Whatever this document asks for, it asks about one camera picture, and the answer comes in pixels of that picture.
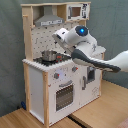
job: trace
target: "toy stove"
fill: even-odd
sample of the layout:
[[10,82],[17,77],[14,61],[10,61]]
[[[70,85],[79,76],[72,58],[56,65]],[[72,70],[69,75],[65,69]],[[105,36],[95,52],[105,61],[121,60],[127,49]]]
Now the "toy stove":
[[57,58],[54,61],[45,61],[45,60],[42,59],[42,57],[40,57],[40,58],[34,59],[34,62],[37,62],[37,63],[40,63],[42,65],[45,65],[45,66],[49,67],[49,66],[52,66],[54,64],[65,62],[66,60],[69,60],[69,59],[71,59],[70,56],[58,53]]

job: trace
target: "table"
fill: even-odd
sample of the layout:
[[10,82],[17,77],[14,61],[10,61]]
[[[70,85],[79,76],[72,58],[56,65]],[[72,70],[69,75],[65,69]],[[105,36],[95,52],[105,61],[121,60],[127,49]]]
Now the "table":
[[[44,128],[44,125],[23,109],[16,110],[0,118],[0,128]],[[52,125],[50,128],[81,128],[69,118]]]
[[71,114],[87,128],[115,128],[128,118],[128,89],[102,80],[102,96]]

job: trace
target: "wall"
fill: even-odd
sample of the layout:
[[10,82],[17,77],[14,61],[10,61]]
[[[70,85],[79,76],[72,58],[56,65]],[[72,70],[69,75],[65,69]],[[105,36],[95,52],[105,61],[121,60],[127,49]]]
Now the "wall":
[[[78,0],[54,0],[54,2]],[[91,12],[87,27],[98,44],[107,51],[105,60],[128,48],[128,1],[90,0]],[[22,59],[24,37],[20,4],[53,2],[53,0],[0,1],[0,116],[10,113],[25,101]],[[128,88],[128,73],[104,72],[104,79]]]

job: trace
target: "oven door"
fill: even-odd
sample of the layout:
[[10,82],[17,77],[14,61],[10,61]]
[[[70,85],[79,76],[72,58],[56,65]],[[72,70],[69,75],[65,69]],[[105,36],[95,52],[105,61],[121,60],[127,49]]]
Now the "oven door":
[[56,123],[79,108],[80,78],[74,75],[49,87],[49,123]]

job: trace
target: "wooden toy kitchen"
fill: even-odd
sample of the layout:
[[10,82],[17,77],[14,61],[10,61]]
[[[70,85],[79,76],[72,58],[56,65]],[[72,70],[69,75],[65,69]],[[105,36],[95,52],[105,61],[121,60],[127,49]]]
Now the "wooden toy kitchen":
[[[91,2],[22,4],[27,111],[46,128],[101,96],[102,71],[75,64],[52,34],[86,26]],[[50,60],[43,53],[51,54]],[[98,46],[93,58],[103,59]]]

